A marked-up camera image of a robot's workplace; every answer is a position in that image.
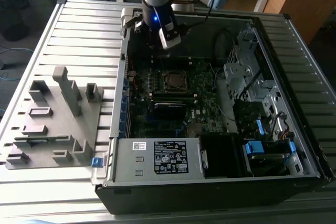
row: barcode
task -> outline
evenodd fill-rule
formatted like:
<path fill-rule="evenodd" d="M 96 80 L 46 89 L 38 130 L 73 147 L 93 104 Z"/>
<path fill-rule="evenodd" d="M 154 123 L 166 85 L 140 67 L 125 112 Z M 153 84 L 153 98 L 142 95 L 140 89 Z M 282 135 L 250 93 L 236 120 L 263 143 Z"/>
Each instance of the barcode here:
<path fill-rule="evenodd" d="M 134 151 L 145 151 L 146 142 L 133 142 L 133 150 Z"/>

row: blue tab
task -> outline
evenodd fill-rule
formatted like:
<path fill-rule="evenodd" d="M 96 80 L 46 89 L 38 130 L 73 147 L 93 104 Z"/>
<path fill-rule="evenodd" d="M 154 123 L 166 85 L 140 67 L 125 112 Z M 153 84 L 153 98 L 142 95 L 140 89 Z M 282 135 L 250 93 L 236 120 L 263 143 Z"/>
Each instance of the blue tab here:
<path fill-rule="evenodd" d="M 294 142 L 289 142 L 289 147 L 290 147 L 290 150 L 293 152 L 296 152 L 296 147 L 295 147 L 295 143 Z"/>
<path fill-rule="evenodd" d="M 260 134 L 264 135 L 265 131 L 264 131 L 264 128 L 262 127 L 263 125 L 261 124 L 261 120 L 257 120 L 257 124 L 258 124 L 258 127 L 259 127 Z"/>
<path fill-rule="evenodd" d="M 265 153 L 261 141 L 249 141 L 245 144 L 247 154 L 263 154 Z"/>
<path fill-rule="evenodd" d="M 91 163 L 93 168 L 103 168 L 104 167 L 104 158 L 94 157 Z"/>
<path fill-rule="evenodd" d="M 124 90 L 127 90 L 130 87 L 130 82 L 127 79 L 124 79 Z"/>

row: aluminum profile table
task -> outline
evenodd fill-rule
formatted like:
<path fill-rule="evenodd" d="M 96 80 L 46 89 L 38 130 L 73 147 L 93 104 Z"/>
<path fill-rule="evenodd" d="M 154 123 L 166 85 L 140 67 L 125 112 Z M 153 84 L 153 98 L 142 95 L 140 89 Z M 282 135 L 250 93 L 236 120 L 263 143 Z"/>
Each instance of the aluminum profile table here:
<path fill-rule="evenodd" d="M 68 68 L 77 85 L 95 82 L 104 88 L 95 152 L 107 151 L 118 57 L 120 15 L 126 3 L 59 0 L 0 124 L 0 223 L 38 219 L 55 223 L 173 222 L 235 219 L 235 223 L 316 222 L 336 217 L 335 184 L 294 196 L 276 206 L 227 211 L 178 212 L 163 215 L 114 216 L 91 184 L 91 167 L 7 170 L 12 127 L 23 121 L 33 80 L 52 80 L 54 66 Z M 221 12 L 241 14 L 241 12 Z M 309 123 L 336 170 L 335 94 L 291 21 L 282 15 L 255 14 L 270 37 Z"/>

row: power supply label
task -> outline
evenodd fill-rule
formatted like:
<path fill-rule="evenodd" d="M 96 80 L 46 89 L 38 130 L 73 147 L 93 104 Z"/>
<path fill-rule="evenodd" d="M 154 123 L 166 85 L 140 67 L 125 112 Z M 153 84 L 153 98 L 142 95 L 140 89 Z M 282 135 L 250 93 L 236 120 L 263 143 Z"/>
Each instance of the power supply label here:
<path fill-rule="evenodd" d="M 185 141 L 154 142 L 154 171 L 156 174 L 188 173 Z"/>

